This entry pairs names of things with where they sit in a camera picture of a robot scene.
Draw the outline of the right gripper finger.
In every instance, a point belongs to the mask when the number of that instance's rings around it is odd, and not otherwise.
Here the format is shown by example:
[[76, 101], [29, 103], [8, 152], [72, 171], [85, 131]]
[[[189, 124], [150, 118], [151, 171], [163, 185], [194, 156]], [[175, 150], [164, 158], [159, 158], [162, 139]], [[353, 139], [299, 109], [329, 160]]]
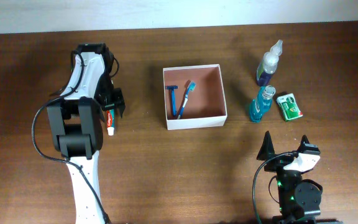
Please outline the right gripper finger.
[[300, 142], [300, 146], [298, 147], [298, 151], [299, 152], [304, 152], [305, 150], [307, 150], [309, 143], [310, 142], [309, 142], [307, 136], [303, 135], [302, 139], [301, 139], [301, 142]]
[[260, 151], [257, 155], [257, 160], [259, 161], [266, 161], [275, 156], [275, 150], [273, 147], [272, 138], [269, 131], [265, 132], [264, 140]]

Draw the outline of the green toothpaste tube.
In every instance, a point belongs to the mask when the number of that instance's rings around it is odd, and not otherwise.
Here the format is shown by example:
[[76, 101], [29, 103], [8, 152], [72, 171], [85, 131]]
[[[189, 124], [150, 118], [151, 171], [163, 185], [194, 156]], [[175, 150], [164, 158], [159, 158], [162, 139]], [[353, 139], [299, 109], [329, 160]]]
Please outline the green toothpaste tube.
[[108, 110], [106, 112], [106, 116], [107, 116], [107, 132], [109, 136], [113, 136], [114, 135], [114, 131], [115, 131], [115, 126], [114, 126], [114, 110]]

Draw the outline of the blue mouthwash bottle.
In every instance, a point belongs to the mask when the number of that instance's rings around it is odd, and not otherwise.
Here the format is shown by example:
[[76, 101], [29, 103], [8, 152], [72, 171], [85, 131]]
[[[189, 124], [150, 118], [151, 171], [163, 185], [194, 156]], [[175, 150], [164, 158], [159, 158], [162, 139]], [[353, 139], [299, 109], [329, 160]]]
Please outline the blue mouthwash bottle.
[[276, 89], [272, 85], [262, 86], [249, 106], [250, 120], [259, 123], [263, 115], [271, 108]]

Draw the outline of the blue disposable razor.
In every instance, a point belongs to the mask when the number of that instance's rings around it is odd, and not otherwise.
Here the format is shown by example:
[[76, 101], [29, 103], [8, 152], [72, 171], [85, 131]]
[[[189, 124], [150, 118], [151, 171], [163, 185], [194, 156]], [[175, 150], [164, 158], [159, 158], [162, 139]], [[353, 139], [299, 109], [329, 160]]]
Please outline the blue disposable razor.
[[166, 90], [170, 92], [171, 97], [171, 104], [172, 104], [172, 115], [175, 117], [177, 115], [177, 108], [176, 108], [176, 99], [175, 99], [175, 90], [178, 88], [177, 85], [167, 85], [165, 87]]

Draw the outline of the blue white toothbrush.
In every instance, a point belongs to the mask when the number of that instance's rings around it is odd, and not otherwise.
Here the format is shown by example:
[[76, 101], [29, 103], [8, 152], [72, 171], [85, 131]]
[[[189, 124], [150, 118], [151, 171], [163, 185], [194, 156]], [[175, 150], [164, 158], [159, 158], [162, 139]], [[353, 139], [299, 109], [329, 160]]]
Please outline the blue white toothbrush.
[[180, 107], [180, 110], [179, 110], [179, 113], [178, 113], [178, 116], [177, 116], [177, 119], [181, 119], [181, 117], [183, 116], [183, 112], [184, 112], [184, 109], [185, 109], [185, 106], [188, 102], [188, 95], [189, 95], [189, 92], [191, 91], [194, 91], [196, 87], [196, 83], [194, 81], [190, 81], [187, 88], [186, 88], [186, 91], [185, 91], [185, 95], [184, 95], [184, 99], [183, 99], [183, 103]]

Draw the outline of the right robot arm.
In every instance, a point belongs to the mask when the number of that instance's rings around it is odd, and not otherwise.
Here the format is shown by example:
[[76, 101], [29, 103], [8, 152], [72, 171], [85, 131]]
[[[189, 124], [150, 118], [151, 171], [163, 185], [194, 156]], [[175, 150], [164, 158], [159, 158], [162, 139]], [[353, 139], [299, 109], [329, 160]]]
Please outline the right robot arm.
[[262, 164], [257, 168], [252, 181], [252, 204], [258, 223], [262, 222], [257, 211], [255, 190], [257, 176], [261, 170], [274, 172], [273, 179], [277, 181], [278, 201], [280, 214], [271, 219], [272, 223], [279, 224], [323, 224], [340, 223], [339, 220], [318, 220], [321, 215], [323, 186], [302, 175], [313, 170], [320, 160], [320, 150], [317, 145], [311, 144], [307, 136], [302, 136], [300, 145], [295, 151], [275, 153], [271, 135], [265, 132], [264, 140], [257, 160]]

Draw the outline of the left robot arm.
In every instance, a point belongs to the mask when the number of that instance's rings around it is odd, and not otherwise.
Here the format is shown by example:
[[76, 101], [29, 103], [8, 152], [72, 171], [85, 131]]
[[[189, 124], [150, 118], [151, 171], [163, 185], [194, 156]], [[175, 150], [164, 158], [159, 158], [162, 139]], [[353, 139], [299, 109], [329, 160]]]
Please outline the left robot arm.
[[122, 90], [112, 81], [119, 62], [105, 43], [80, 44], [70, 65], [70, 79], [46, 107], [53, 145], [70, 173], [76, 223], [110, 223], [101, 201], [98, 159], [102, 124], [111, 125], [114, 112], [123, 114], [126, 108]]

